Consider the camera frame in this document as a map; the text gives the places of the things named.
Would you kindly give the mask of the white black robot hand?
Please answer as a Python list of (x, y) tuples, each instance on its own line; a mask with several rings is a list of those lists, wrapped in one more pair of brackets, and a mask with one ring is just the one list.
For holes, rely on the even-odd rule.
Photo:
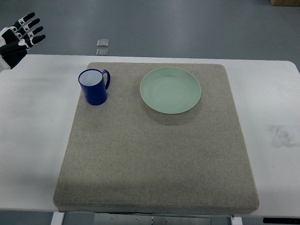
[(40, 19), (34, 17), (34, 12), (29, 13), (0, 31), (1, 71), (13, 69), (27, 55), (29, 49), (45, 39), (45, 35), (38, 35), (43, 27), (35, 27)]

